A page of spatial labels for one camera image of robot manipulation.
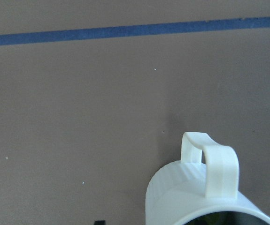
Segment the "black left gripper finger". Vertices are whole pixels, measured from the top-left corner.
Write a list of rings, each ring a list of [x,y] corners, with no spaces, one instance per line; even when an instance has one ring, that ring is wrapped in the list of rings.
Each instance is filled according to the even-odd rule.
[[[104,220],[97,220],[94,222],[94,225],[105,225],[105,221]]]

